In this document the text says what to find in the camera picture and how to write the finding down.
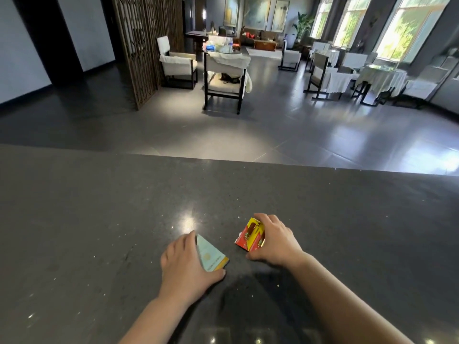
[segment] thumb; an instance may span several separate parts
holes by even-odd
[[[226,270],[221,268],[218,270],[215,270],[213,272],[207,272],[208,274],[208,279],[211,285],[218,283],[220,280],[222,280],[225,275],[226,275]]]
[[[256,250],[249,251],[246,254],[246,258],[248,260],[262,260],[263,259],[262,248],[257,248]]]

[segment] white rug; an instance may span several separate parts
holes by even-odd
[[[259,50],[253,48],[247,48],[249,55],[251,57],[265,57],[265,58],[273,58],[273,59],[281,59],[282,58],[282,51],[277,49],[275,52],[270,50]]]

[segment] red and yellow package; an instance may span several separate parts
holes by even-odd
[[[235,243],[246,251],[254,251],[262,247],[264,243],[264,225],[259,220],[251,218]]]

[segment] wooden partition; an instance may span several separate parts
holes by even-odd
[[[164,75],[156,39],[168,36],[171,51],[184,50],[181,0],[113,0],[137,108],[161,85]]]

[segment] framed artwork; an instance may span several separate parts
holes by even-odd
[[[274,32],[284,32],[285,22],[287,20],[288,7],[290,6],[290,1],[277,0],[276,8],[274,9],[274,18],[273,24],[271,26],[271,31]]]
[[[239,0],[225,1],[225,19],[223,25],[226,27],[237,27],[237,18],[239,15]]]
[[[246,0],[243,24],[256,30],[266,30],[271,0]]]

